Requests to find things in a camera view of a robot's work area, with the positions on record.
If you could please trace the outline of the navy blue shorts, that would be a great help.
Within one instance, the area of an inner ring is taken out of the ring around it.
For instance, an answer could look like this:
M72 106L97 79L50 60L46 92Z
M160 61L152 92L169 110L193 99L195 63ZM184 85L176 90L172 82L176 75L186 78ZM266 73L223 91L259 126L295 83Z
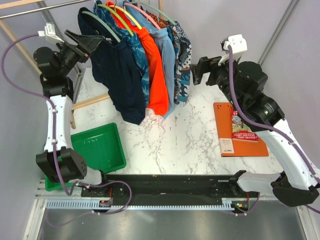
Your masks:
M78 11L77 21L81 34L104 37L90 57L94 79L108 88L113 105L123 120L139 125L145 118L146 107L133 53L121 36L117 35L121 40L117 42L103 25L82 11L91 12L86 7Z

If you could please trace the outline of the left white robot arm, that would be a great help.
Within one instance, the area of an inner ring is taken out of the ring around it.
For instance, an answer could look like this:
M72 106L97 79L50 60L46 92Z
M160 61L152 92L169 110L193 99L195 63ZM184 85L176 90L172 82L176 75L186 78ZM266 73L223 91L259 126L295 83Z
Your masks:
M78 35L69 30L65 34L75 44L58 40L58 51L40 47L33 53L41 72L40 83L48 111L46 143L35 161L51 182L80 181L92 185L92 191L104 197L110 191L109 183L103 180L100 170L88 167L85 158L72 145L70 125L74 87L68 76L77 63L85 63L90 58L104 37Z

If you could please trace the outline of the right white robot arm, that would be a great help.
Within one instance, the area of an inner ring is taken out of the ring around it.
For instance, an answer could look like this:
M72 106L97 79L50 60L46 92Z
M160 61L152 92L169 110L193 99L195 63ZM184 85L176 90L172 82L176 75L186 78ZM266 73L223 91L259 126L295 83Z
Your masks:
M320 196L320 170L296 142L285 114L263 89L268 75L253 61L235 60L232 66L221 57L202 57L190 69L194 85L208 73L207 86L218 86L240 119L264 141L282 167L276 174L240 170L234 174L229 191L235 197L245 192L271 195L288 207L306 206Z

